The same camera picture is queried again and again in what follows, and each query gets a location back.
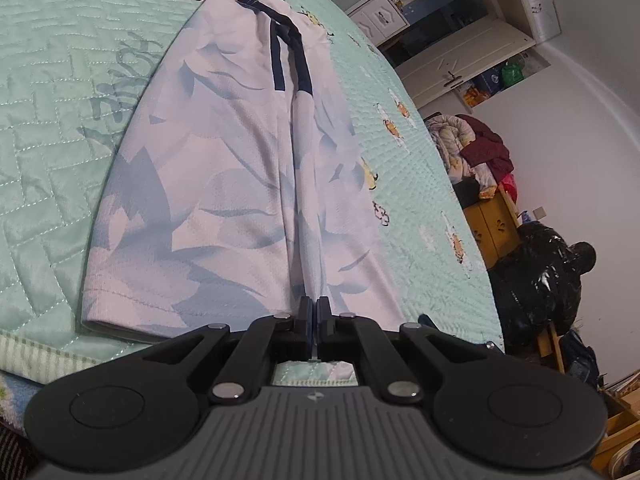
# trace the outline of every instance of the drawer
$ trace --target drawer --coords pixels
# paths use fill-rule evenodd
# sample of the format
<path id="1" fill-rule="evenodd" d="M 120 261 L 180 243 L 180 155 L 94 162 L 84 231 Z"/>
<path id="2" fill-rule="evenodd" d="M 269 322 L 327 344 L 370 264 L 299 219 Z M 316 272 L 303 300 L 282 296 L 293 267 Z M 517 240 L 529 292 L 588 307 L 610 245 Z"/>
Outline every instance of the drawer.
<path id="1" fill-rule="evenodd" d="M 506 256 L 520 244 L 509 207 L 500 193 L 496 193 L 491 200 L 482 201 L 479 207 L 494 240 L 498 257 Z"/>
<path id="2" fill-rule="evenodd" d="M 484 220 L 480 204 L 467 207 L 464 211 L 466 222 L 471 228 L 471 233 L 478 244 L 480 254 L 487 269 L 490 269 L 498 261 L 498 252 L 495 249 L 489 227 Z"/>
<path id="3" fill-rule="evenodd" d="M 398 8 L 389 0 L 371 0 L 360 10 L 373 22 L 385 39 L 391 38 L 407 25 Z"/>
<path id="4" fill-rule="evenodd" d="M 366 37 L 369 38 L 371 43 L 379 45 L 380 43 L 385 41 L 385 37 L 382 32 L 378 30 L 378 28 L 362 10 L 354 12 L 349 17 L 358 26 L 358 28 L 365 33 Z"/>

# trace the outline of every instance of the bed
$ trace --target bed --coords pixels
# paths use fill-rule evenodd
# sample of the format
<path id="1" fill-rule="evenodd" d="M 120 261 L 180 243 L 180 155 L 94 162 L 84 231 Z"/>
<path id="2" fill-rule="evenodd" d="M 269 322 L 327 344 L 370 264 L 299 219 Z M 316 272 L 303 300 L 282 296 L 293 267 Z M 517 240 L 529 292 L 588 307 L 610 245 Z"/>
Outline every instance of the bed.
<path id="1" fill-rule="evenodd" d="M 332 43 L 404 316 L 501 345 L 478 248 L 400 80 L 331 1 L 286 1 Z M 87 248 L 129 118 L 201 2 L 0 0 L 0 369 L 49 383 L 142 347 L 80 325 Z"/>

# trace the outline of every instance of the black plastic bag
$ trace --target black plastic bag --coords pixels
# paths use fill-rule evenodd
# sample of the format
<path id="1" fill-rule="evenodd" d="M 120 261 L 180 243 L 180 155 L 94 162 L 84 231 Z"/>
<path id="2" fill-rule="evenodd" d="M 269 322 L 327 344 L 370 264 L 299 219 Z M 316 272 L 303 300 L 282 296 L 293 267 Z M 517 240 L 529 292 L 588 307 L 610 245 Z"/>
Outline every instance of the black plastic bag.
<path id="1" fill-rule="evenodd" d="M 552 321 L 559 335 L 575 320 L 580 276 L 593 269 L 595 250 L 568 246 L 551 227 L 530 222 L 518 228 L 521 244 L 489 270 L 495 304 L 509 352 L 533 343 Z"/>

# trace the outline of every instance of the green plastic bag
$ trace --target green plastic bag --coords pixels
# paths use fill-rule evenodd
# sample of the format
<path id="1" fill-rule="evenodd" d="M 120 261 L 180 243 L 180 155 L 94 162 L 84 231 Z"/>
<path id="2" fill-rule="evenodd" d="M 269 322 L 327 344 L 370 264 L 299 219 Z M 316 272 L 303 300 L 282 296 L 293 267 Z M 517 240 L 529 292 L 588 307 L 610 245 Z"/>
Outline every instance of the green plastic bag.
<path id="1" fill-rule="evenodd" d="M 508 61 L 507 64 L 502 67 L 502 81 L 504 82 L 505 88 L 513 86 L 523 79 L 522 67 L 519 64 Z"/>

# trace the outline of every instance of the black trim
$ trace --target black trim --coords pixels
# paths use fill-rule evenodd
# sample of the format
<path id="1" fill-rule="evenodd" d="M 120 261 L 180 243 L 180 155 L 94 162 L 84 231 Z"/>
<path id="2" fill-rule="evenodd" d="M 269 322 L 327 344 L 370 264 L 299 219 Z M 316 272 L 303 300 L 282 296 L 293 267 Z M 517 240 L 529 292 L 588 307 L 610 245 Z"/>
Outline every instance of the black trim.
<path id="1" fill-rule="evenodd" d="M 306 63 L 305 49 L 302 45 L 302 35 L 296 25 L 291 21 L 291 18 L 280 14 L 258 0 L 238 0 L 238 3 L 249 9 L 264 12 L 276 23 L 276 35 L 282 38 L 293 51 L 293 60 L 296 65 L 296 72 L 298 73 L 298 90 L 313 95 L 311 74 L 309 73 L 309 66 Z"/>
<path id="2" fill-rule="evenodd" d="M 273 89 L 284 90 L 284 73 L 282 72 L 282 60 L 280 59 L 280 40 L 276 32 L 276 22 L 271 20 L 271 72 L 273 72 Z"/>

